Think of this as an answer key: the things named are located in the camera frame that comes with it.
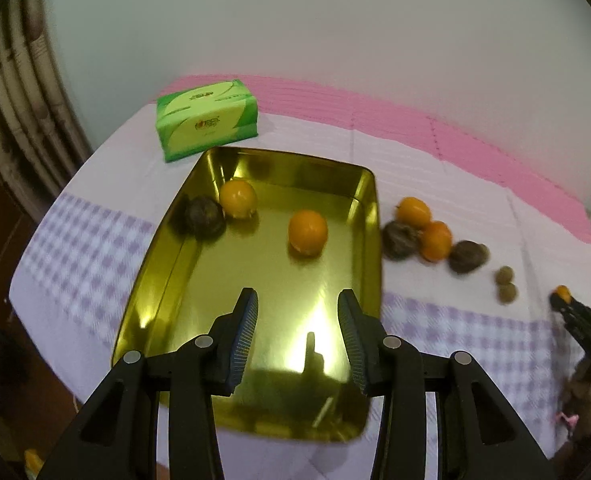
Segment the logo on tissue package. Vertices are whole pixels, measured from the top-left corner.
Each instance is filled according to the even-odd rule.
[[[204,92],[203,94],[191,95],[188,100],[192,101],[193,99],[200,99],[200,97],[208,97],[209,95],[213,95],[213,92]]]
[[[220,122],[219,117],[213,117],[211,119],[207,119],[206,121],[205,120],[197,121],[197,123],[195,123],[195,129],[196,130],[203,130],[205,128],[213,128],[219,122]]]

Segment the pink tablecloth border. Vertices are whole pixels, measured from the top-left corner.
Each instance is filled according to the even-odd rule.
[[[160,94],[232,78],[244,81],[264,113],[355,129],[430,153],[470,174],[508,187],[576,238],[591,243],[591,223],[579,200],[498,148],[419,110],[316,83],[254,75],[186,76]]]

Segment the orange object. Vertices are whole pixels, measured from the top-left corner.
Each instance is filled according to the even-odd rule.
[[[304,256],[317,256],[329,237],[327,221],[317,211],[301,209],[289,222],[289,243]]]
[[[395,219],[415,229],[424,229],[431,222],[431,209],[419,198],[408,196],[398,204]]]
[[[444,222],[431,222],[420,237],[419,253],[429,262],[444,260],[451,252],[453,235]]]
[[[253,186],[234,178],[220,188],[220,205],[233,218],[249,218],[258,208],[258,196]]]
[[[566,304],[571,303],[571,291],[569,290],[568,286],[558,285],[557,288],[555,289],[555,293],[564,300],[564,303],[566,303]]]

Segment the dark brown fruit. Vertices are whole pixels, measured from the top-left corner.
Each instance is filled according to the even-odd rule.
[[[514,278],[513,269],[509,266],[500,267],[495,274],[495,280],[498,285],[506,285],[511,283]]]
[[[384,255],[390,260],[403,260],[418,252],[418,231],[410,225],[394,220],[382,229]]]
[[[217,238],[226,228],[222,206],[208,196],[196,196],[186,206],[186,223],[198,240]]]
[[[513,283],[498,286],[498,300],[500,303],[513,303],[517,298],[517,286]]]
[[[449,254],[449,267],[458,274],[467,274],[489,260],[489,249],[470,240],[456,243]]]

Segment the silver screw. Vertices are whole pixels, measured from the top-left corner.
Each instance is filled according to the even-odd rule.
[[[124,354],[123,359],[126,364],[132,365],[133,363],[139,361],[141,356],[142,354],[140,354],[137,350],[129,350],[126,354]]]
[[[213,338],[210,335],[201,335],[195,339],[195,346],[198,348],[209,348],[213,344]]]
[[[382,339],[382,342],[386,348],[399,348],[402,345],[400,338],[394,335],[387,335],[384,339]]]
[[[456,352],[455,360],[461,365],[470,365],[472,358],[471,354],[467,354],[467,352]]]

